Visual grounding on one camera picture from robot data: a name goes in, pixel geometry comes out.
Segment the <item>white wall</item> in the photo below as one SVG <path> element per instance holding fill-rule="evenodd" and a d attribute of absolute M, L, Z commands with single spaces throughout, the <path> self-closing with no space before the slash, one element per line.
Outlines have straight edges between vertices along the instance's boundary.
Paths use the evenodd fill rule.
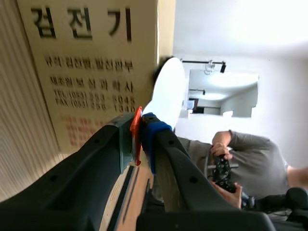
<path fill-rule="evenodd" d="M 285 159 L 295 167 L 308 166 L 308 63 L 297 60 L 273 60 L 249 57 L 215 57 L 174 54 L 184 60 L 226 61 L 226 71 L 259 74 L 258 103 L 251 133 L 265 135 L 276 142 Z M 184 64 L 187 69 L 201 69 L 200 64 Z M 205 119 L 190 128 L 179 121 L 176 131 L 204 134 L 197 131 Z"/>
<path fill-rule="evenodd" d="M 178 120 L 176 135 L 211 143 L 217 131 L 234 129 L 253 133 L 252 126 L 250 118 L 224 118 L 220 115 L 190 114 L 188 119 L 180 118 Z"/>
<path fill-rule="evenodd" d="M 249 91 L 234 95 L 221 104 L 221 115 L 233 111 L 233 117 L 251 117 L 251 109 L 256 106 L 258 98 L 257 86 Z"/>
<path fill-rule="evenodd" d="M 215 100 L 198 100 L 198 107 L 221 107 L 221 101 Z"/>
<path fill-rule="evenodd" d="M 204 114 L 208 115 L 217 115 L 220 116 L 220 108 L 215 108 L 215 107 L 205 107 L 203 109 Z"/>

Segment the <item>wall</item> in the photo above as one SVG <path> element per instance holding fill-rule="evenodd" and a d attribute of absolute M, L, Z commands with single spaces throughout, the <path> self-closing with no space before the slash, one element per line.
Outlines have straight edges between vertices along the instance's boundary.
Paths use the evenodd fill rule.
<path fill-rule="evenodd" d="M 224 118 L 220 115 L 190 114 L 188 119 L 180 118 L 178 120 L 176 135 L 211 143 L 217 131 L 234 129 L 253 133 L 252 126 L 250 118 Z"/>
<path fill-rule="evenodd" d="M 203 110 L 204 114 L 208 115 L 218 115 L 220 116 L 220 108 L 214 108 L 214 107 L 205 107 Z"/>
<path fill-rule="evenodd" d="M 259 74 L 258 104 L 251 133 L 265 135 L 276 142 L 285 159 L 295 167 L 308 166 L 308 63 L 307 61 L 174 54 L 184 60 L 226 61 L 226 71 Z M 185 72 L 200 69 L 200 64 L 184 64 Z M 178 130 L 196 132 L 179 121 Z"/>
<path fill-rule="evenodd" d="M 0 0 L 0 201 L 67 157 L 60 154 L 16 1 Z"/>
<path fill-rule="evenodd" d="M 233 111 L 233 117 L 251 117 L 251 109 L 256 106 L 258 98 L 257 86 L 249 91 L 234 95 L 221 104 L 221 115 Z"/>
<path fill-rule="evenodd" d="M 198 107 L 221 107 L 221 101 L 214 100 L 198 100 Z"/>

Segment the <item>person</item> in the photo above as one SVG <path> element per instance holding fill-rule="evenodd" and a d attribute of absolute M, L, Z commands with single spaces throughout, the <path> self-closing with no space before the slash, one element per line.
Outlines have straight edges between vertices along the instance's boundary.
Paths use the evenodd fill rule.
<path fill-rule="evenodd" d="M 290 187 L 308 187 L 308 168 L 289 166 L 279 147 L 266 137 L 229 130 L 217 132 L 212 144 L 180 137 L 179 140 L 206 177 L 210 173 L 207 166 L 213 163 L 213 155 L 223 154 L 231 164 L 239 165 L 231 170 L 231 180 L 237 183 L 235 194 L 213 184 L 235 207 L 240 204 L 238 195 L 241 190 L 261 199 L 269 195 L 285 194 Z"/>

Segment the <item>sign board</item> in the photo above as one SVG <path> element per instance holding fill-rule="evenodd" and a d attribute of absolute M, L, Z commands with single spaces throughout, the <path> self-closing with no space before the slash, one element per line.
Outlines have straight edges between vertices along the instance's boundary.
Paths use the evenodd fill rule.
<path fill-rule="evenodd" d="M 157 1 L 19 0 L 62 153 L 151 98 Z"/>

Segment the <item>gray shirt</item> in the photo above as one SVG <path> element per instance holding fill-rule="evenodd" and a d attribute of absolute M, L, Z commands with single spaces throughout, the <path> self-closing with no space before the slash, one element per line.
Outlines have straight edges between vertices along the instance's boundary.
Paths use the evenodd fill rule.
<path fill-rule="evenodd" d="M 230 131 L 230 163 L 239 165 L 231 170 L 231 180 L 242 185 L 243 191 L 256 199 L 285 194 L 290 188 L 287 163 L 278 146 L 265 137 Z M 207 172 L 211 144 L 179 138 L 197 167 Z"/>

